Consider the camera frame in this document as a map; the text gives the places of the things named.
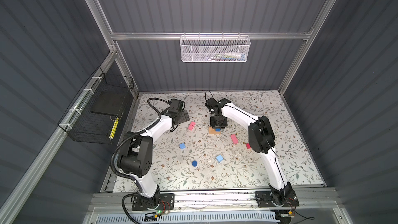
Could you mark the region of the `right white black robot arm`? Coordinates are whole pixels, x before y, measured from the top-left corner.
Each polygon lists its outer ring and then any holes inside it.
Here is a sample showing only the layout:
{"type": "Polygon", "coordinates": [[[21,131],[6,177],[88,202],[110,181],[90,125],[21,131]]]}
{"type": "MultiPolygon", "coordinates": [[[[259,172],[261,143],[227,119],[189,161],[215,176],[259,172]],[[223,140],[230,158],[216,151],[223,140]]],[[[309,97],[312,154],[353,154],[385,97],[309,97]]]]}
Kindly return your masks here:
{"type": "Polygon", "coordinates": [[[250,114],[228,99],[215,100],[213,97],[205,102],[212,114],[210,126],[214,129],[225,128],[231,119],[248,131],[250,148],[262,159],[269,177],[271,201],[275,206],[298,206],[299,202],[291,183],[286,179],[275,150],[275,134],[266,116],[250,114]]]}

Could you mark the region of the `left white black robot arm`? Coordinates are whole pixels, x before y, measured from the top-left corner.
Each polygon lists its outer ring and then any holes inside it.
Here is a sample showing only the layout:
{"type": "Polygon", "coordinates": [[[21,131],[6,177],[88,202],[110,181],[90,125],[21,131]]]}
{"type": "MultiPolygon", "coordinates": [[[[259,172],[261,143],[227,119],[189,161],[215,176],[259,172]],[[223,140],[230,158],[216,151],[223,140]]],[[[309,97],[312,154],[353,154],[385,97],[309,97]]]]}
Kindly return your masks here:
{"type": "Polygon", "coordinates": [[[160,201],[160,188],[150,173],[153,143],[165,132],[174,132],[189,120],[185,102],[150,97],[147,104],[158,114],[154,122],[138,132],[127,132],[114,151],[110,167],[119,177],[132,180],[143,200],[151,205],[160,201]]]}

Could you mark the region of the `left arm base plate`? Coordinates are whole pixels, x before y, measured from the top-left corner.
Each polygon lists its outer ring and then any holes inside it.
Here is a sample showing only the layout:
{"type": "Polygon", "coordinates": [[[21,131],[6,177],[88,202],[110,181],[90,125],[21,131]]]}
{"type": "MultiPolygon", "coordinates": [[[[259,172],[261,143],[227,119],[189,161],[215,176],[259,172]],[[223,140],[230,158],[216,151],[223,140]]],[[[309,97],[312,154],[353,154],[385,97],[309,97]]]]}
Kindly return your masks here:
{"type": "Polygon", "coordinates": [[[132,198],[133,211],[170,211],[174,209],[174,194],[155,194],[152,198],[136,195],[132,198]]]}

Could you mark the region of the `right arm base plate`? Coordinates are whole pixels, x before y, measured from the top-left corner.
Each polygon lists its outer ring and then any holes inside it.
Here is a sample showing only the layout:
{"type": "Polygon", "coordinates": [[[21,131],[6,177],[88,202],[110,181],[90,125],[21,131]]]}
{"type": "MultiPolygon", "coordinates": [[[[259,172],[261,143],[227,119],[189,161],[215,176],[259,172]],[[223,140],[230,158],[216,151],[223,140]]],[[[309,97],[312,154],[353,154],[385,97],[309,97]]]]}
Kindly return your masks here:
{"type": "Polygon", "coordinates": [[[271,191],[256,191],[255,200],[257,201],[258,207],[298,207],[300,206],[298,197],[295,191],[291,191],[288,194],[271,191]]]}

